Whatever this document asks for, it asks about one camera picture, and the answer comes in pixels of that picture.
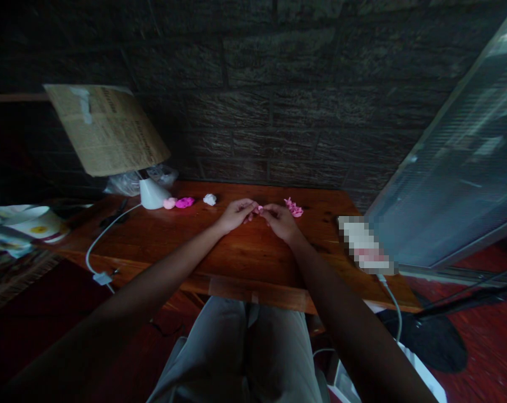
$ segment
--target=pink play dough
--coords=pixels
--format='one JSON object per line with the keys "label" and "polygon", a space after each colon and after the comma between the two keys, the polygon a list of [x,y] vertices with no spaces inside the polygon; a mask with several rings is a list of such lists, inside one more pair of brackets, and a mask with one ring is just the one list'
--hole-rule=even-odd
{"label": "pink play dough", "polygon": [[178,208],[186,208],[186,207],[190,207],[193,202],[195,201],[194,198],[183,198],[183,199],[180,199],[176,204],[175,206],[178,207]]}
{"label": "pink play dough", "polygon": [[287,208],[290,210],[293,217],[300,217],[302,214],[304,214],[304,211],[302,210],[302,207],[298,207],[296,203],[291,201],[291,198],[284,199],[285,204],[287,205]]}
{"label": "pink play dough", "polygon": [[171,210],[175,207],[177,198],[168,198],[164,200],[164,208],[167,210]]}

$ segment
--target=white clay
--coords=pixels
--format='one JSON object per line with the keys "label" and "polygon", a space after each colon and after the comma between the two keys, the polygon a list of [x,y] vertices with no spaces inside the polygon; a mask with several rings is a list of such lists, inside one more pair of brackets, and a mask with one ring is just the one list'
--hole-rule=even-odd
{"label": "white clay", "polygon": [[209,193],[209,194],[207,194],[207,195],[203,198],[203,201],[204,201],[206,204],[209,204],[209,205],[215,205],[215,204],[216,204],[216,196],[214,196],[212,193]]}

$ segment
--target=pants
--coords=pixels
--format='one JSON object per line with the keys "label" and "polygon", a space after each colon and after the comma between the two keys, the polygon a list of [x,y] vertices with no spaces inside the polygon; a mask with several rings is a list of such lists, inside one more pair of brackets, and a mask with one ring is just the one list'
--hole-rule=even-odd
{"label": "pants", "polygon": [[211,297],[148,402],[320,402],[302,312]]}

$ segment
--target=newspaper lamp shade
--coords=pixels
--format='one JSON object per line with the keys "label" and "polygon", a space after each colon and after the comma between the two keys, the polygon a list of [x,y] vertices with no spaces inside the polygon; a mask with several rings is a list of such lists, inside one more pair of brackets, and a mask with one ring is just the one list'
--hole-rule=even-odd
{"label": "newspaper lamp shade", "polygon": [[96,85],[44,88],[89,175],[140,170],[171,156],[129,89]]}

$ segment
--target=wooden table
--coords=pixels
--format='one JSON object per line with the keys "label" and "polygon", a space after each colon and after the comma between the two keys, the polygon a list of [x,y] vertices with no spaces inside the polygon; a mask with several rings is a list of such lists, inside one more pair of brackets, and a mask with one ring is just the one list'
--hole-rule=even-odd
{"label": "wooden table", "polygon": [[[130,212],[125,223],[112,227],[93,249],[91,265],[96,271],[111,274],[118,270],[113,276],[114,286],[125,285],[140,271],[208,227],[232,200],[247,197],[263,205],[283,204],[284,198],[292,197],[304,209],[304,215],[296,222],[322,257],[364,300],[393,308],[377,278],[357,269],[339,244],[337,217],[360,215],[345,192],[186,181],[177,182],[171,192],[178,198],[192,196],[196,202],[186,209],[139,207]],[[217,196],[214,207],[202,201],[207,193]],[[100,221],[112,215],[123,199],[107,196],[71,223],[70,235],[46,247],[85,267],[85,253],[102,231]],[[131,198],[127,208],[138,203],[139,197]],[[388,277],[388,284],[402,310],[420,310],[403,276]],[[261,217],[222,238],[180,289],[316,313],[290,249]]]}

